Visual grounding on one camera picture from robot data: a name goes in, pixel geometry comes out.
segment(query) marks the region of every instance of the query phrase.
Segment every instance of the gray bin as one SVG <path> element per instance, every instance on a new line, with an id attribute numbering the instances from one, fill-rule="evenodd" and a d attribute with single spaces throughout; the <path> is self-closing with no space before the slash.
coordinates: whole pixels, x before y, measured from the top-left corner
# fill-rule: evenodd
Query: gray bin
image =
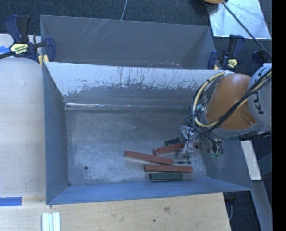
<path id="1" fill-rule="evenodd" d="M 108 20 L 41 17 L 42 37 L 53 37 L 58 51 L 54 62 L 45 62 L 43 66 L 47 204 L 252 189 L 243 150 L 236 138 L 223 140 L 224 153 L 219 159 L 197 150 L 190 158 L 193 172 L 185 173 L 182 181 L 151 182 L 144 172 L 145 163 L 124 158 L 126 150 L 152 154 L 166 140 L 178 137 L 179 127 L 186 125 L 193 94 L 217 73 L 206 70 L 206 55 L 214 50 L 209 29 L 112 20 L 99 25 L 100 21 Z M 110 23 L 115 26 L 103 28 Z M 124 36 L 112 32 L 114 28 L 120 32 L 129 30 L 127 43 Z M 181 28 L 186 28 L 186 32 L 180 33 Z M 176 44 L 153 54 L 165 46 L 161 40 L 166 38 L 165 33 L 153 41 L 156 31 L 169 31 L 170 40 Z M 179 44 L 181 34 L 184 44 Z M 93 40 L 87 40 L 88 35 L 93 35 Z M 123 48 L 116 54 L 117 48 L 112 46 L 117 46 L 119 40 L 120 45 L 134 46 L 141 40 L 147 42 L 147 37 L 153 42 L 152 52 L 142 52 L 137 47 L 139 52 L 127 55 Z M 111 42 L 112 48 L 108 46 L 105 53 L 89 55 L 89 49 L 95 45 L 104 47 L 101 39 L 109 45 Z M 188 54 L 196 50 L 202 55 Z M 161 65 L 164 59 L 174 63 Z M 163 157 L 172 158 L 177 164 L 175 153 Z"/>

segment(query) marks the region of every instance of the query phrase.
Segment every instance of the wooden stick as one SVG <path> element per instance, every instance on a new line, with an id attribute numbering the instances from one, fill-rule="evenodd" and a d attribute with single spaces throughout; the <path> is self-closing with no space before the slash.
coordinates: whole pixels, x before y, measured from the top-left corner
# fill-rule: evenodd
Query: wooden stick
<path id="1" fill-rule="evenodd" d="M 161 155 L 161 154 L 165 154 L 165 153 L 169 153 L 169 152 L 174 152 L 174 151 L 177 151 L 177 150 L 183 148 L 183 146 L 184 145 L 178 143 L 178 144 L 172 144 L 172 145 L 160 147 L 160 148 L 154 149 L 153 154 L 154 155 Z"/>
<path id="2" fill-rule="evenodd" d="M 146 164 L 144 165 L 145 171 L 156 171 L 156 172 L 183 172 L 191 173 L 193 171 L 192 166 L 174 166 L 174 165 L 155 165 L 155 164 Z"/>
<path id="3" fill-rule="evenodd" d="M 137 159 L 141 161 L 148 161 L 148 162 L 153 162 L 153 163 L 159 163 L 159 164 L 168 164 L 168 165 L 174 164 L 174 161 L 170 158 L 153 156 L 153 155 L 133 152 L 133 151 L 126 151 L 124 153 L 124 156 L 127 158 Z"/>

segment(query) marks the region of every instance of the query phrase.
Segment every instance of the wooden block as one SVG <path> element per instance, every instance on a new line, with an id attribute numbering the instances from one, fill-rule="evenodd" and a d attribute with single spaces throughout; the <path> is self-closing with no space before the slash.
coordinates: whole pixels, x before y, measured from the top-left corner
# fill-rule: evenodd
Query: wooden block
<path id="1" fill-rule="evenodd" d="M 172 144 L 172 145 L 160 147 L 160 148 L 154 149 L 153 154 L 154 155 L 161 155 L 161 154 L 165 154 L 165 153 L 169 153 L 169 152 L 174 152 L 174 151 L 177 151 L 177 150 L 183 148 L 183 146 L 184 145 L 178 143 L 178 144 Z"/>
<path id="2" fill-rule="evenodd" d="M 155 164 L 146 164 L 144 165 L 145 171 L 153 172 L 183 172 L 191 173 L 193 171 L 192 166 L 174 166 L 174 165 L 155 165 Z"/>
<path id="3" fill-rule="evenodd" d="M 159 164 L 168 164 L 168 165 L 174 164 L 174 161 L 170 158 L 159 157 L 159 156 L 154 156 L 154 155 L 149 155 L 149 154 L 144 154 L 144 153 L 139 153 L 139 152 L 133 152 L 133 151 L 126 151 L 124 153 L 124 156 L 127 158 L 148 161 L 148 162 L 153 162 L 153 163 L 159 163 Z"/>
<path id="4" fill-rule="evenodd" d="M 161 172 L 161 173 L 150 173 L 151 181 L 170 181 L 170 180 L 182 180 L 182 172 Z"/>

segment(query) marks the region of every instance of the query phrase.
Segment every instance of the scratch mark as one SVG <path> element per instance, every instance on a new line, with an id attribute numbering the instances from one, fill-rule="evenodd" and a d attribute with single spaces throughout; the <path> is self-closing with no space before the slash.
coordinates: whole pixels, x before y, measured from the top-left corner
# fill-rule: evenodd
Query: scratch mark
<path id="1" fill-rule="evenodd" d="M 81 37 L 82 33 L 84 32 L 84 30 L 86 29 L 86 27 L 89 25 L 90 22 L 91 22 L 91 19 L 89 20 L 89 22 L 86 24 L 86 26 L 81 31 L 79 38 Z"/>
<path id="2" fill-rule="evenodd" d="M 102 37 L 102 39 L 104 39 L 104 38 L 105 38 L 105 36 L 107 36 L 107 34 L 108 34 L 112 29 L 113 29 L 113 27 L 111 27 L 111 28 L 110 28 L 110 30 L 109 30 L 109 31 L 107 31 L 107 32 L 106 32 L 106 34 L 104 34 L 104 36 Z"/>
<path id="3" fill-rule="evenodd" d="M 89 38 L 94 32 L 97 32 L 97 31 L 99 30 L 99 28 L 102 27 L 103 25 L 107 24 L 107 22 L 108 22 L 107 20 L 102 20 L 102 21 L 99 23 L 99 25 L 96 26 L 96 27 L 94 28 L 94 30 L 92 30 L 92 31 L 90 32 L 90 34 L 89 34 L 85 39 Z"/>

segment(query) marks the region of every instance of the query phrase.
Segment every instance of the white cable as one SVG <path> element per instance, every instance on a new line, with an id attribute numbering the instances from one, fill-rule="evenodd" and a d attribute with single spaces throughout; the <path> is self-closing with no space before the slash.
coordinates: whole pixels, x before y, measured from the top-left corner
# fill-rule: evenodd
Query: white cable
<path id="1" fill-rule="evenodd" d="M 123 17 L 124 17 L 124 12 L 125 12 L 125 9 L 126 9 L 126 7 L 127 7 L 127 4 L 128 4 L 128 0 L 125 0 L 124 11 L 123 11 L 122 17 L 120 18 L 121 21 L 122 21 L 122 19 L 123 19 Z"/>

